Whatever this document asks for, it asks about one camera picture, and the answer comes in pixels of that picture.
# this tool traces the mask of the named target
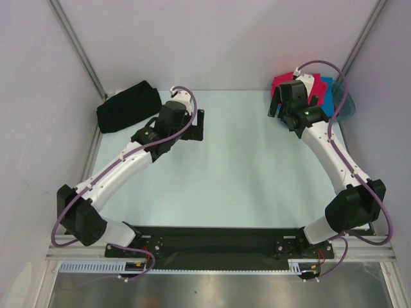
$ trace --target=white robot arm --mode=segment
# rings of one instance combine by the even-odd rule
[[[125,222],[103,218],[98,213],[125,182],[168,152],[176,141],[203,139],[203,110],[197,112],[196,126],[190,124],[185,132],[178,134],[193,118],[191,96],[173,88],[170,92],[171,99],[162,106],[159,116],[138,130],[116,158],[74,189],[64,185],[58,190],[58,216],[70,206],[60,223],[85,246],[99,241],[127,247],[138,231]]]
[[[336,153],[329,139],[329,118],[321,107],[317,106],[318,98],[314,97],[310,104],[308,103],[312,82],[312,76],[302,74],[293,81],[282,83],[274,91],[268,113],[269,116],[275,116],[281,101],[278,117],[314,152],[329,176],[336,194],[326,207],[324,215],[301,229],[300,241],[303,246],[326,241],[341,232],[371,223],[378,218],[380,206],[354,174],[367,183],[381,200],[385,195],[383,182],[371,180],[349,156],[331,130],[332,141],[353,166],[354,173],[350,172]]]

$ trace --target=metal frame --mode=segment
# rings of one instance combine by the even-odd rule
[[[411,307],[405,281],[401,275],[398,263],[381,263],[385,284],[390,293],[393,308]]]
[[[374,8],[372,9],[372,12],[370,16],[368,17],[367,21],[365,22],[364,27],[362,28],[360,35],[357,38],[357,41],[355,42],[352,50],[349,53],[349,56],[347,60],[345,61],[345,64],[342,66],[342,72],[347,75],[350,69],[352,68],[358,54],[360,53],[360,50],[362,46],[365,44],[367,41],[369,35],[372,32],[372,29],[374,28],[376,21],[380,18],[382,15],[384,9],[387,7],[387,4],[391,2],[391,0],[378,0],[378,2],[375,4]],[[336,83],[342,82],[341,76],[339,76],[336,80]]]
[[[78,59],[80,60],[81,64],[83,65],[84,69],[86,70],[89,78],[96,88],[100,97],[104,100],[107,98],[107,95],[104,91],[103,85],[101,84],[96,72],[94,71],[93,66],[90,63],[87,54],[84,51],[84,48],[77,37],[76,32],[74,31],[73,27],[69,19],[67,18],[66,13],[64,12],[62,5],[60,4],[59,0],[48,0],[51,10],[55,14],[57,21],[60,23],[64,34],[66,35],[67,39],[69,40],[70,44],[74,48]]]
[[[379,0],[376,3],[373,11],[371,12],[365,26],[363,27],[355,45],[353,46],[350,55],[343,66],[343,72],[347,74],[350,68],[353,66],[354,61],[356,60],[357,55],[359,54],[361,48],[365,44],[368,36],[370,35],[376,21],[381,16],[383,10],[386,8],[387,3],[389,0]],[[80,62],[82,63],[84,69],[87,71],[89,78],[92,81],[92,84],[98,91],[99,95],[102,99],[107,99],[107,94],[104,91],[104,88],[95,73],[87,55],[84,51],[67,15],[62,8],[59,0],[48,0],[48,3],[56,15],[57,20],[59,21],[63,32],[67,35],[67,39],[69,40],[70,44],[73,46],[75,53],[79,57]],[[93,140],[89,149],[89,154],[87,156],[87,160],[85,163],[84,171],[81,175],[81,180],[89,177],[92,173],[92,169],[96,160],[98,148],[101,142],[101,133],[98,127],[96,127]],[[58,235],[57,241],[58,242],[65,242],[73,239],[73,236],[70,235]],[[381,241],[384,237],[380,236],[369,236],[366,237],[375,241]],[[408,297],[407,291],[404,288],[405,283],[401,277],[401,273],[398,268],[398,264],[396,263],[396,258],[392,247],[390,244],[386,244],[384,246],[370,246],[365,244],[364,242],[358,240],[355,237],[348,237],[347,238],[350,249],[348,250],[347,257],[345,258],[344,262],[380,262],[381,268],[383,270],[383,274],[385,277],[385,281],[387,283],[387,287],[389,289],[389,293],[392,299],[392,303],[394,308],[398,307],[411,307],[411,302]],[[50,246],[48,250],[48,254],[46,255],[46,260],[44,263],[44,275],[41,279],[41,286],[39,287],[39,293],[36,298],[36,302],[32,305],[33,308],[40,308],[40,307],[47,307],[49,301],[51,299],[51,295],[53,292],[53,288],[55,285],[55,281],[57,279],[58,269],[60,265],[65,261],[76,261],[76,260],[88,260],[94,261],[99,263],[101,261],[107,260],[104,257],[106,245],[104,243],[96,243],[90,247],[84,247],[80,243],[75,243],[70,247],[66,248],[55,248],[54,246]],[[328,260],[327,262],[336,262],[341,258],[344,249],[345,243],[341,240],[334,240],[333,241],[333,248],[335,253],[334,260]],[[143,261],[144,259],[116,259],[116,261]],[[294,259],[289,260],[290,266],[293,264],[297,264],[298,262],[310,262],[313,260],[309,259]],[[161,273],[173,273],[171,271],[158,271]],[[199,273],[207,273],[213,274],[213,272],[199,272]],[[229,272],[224,274],[237,274],[241,272]]]
[[[384,236],[365,236],[366,239],[373,241],[382,241]],[[72,235],[58,235],[56,241],[59,243],[68,242],[75,239]],[[394,251],[391,244],[383,246],[371,246],[356,237],[346,237],[348,245],[348,253],[344,262],[396,262]],[[341,258],[345,243],[340,239],[335,239],[332,242],[335,258],[328,262],[338,262]],[[88,261],[112,261],[113,258],[106,258],[106,244],[97,242],[92,246],[84,247],[81,243],[74,243],[71,246],[64,248],[56,248],[53,245],[49,247],[46,255],[47,261],[72,261],[72,260],[88,260]],[[144,258],[135,259],[115,259],[117,261],[135,261],[143,262]],[[290,259],[291,262],[317,262],[317,259]]]

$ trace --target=black cloth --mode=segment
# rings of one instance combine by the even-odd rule
[[[157,89],[142,81],[109,98],[97,108],[97,122],[102,133],[114,133],[160,112]]]

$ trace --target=blue fabric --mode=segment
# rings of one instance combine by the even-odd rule
[[[332,117],[334,114],[334,99],[333,94],[331,93],[333,79],[332,77],[321,77],[321,80],[323,82],[326,82],[328,85],[326,95],[324,96],[324,104],[321,106],[321,108],[327,116]]]

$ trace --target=red fabric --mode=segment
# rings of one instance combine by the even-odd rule
[[[314,84],[313,88],[311,89],[310,95],[308,96],[308,102],[311,101],[313,96],[319,97],[318,106],[324,104],[324,96],[327,92],[327,83],[321,81],[321,74],[313,74],[314,76]],[[279,87],[280,84],[286,81],[293,80],[293,72],[289,72],[280,76],[274,77],[274,80],[271,84],[271,96],[274,95],[274,90],[276,87]]]

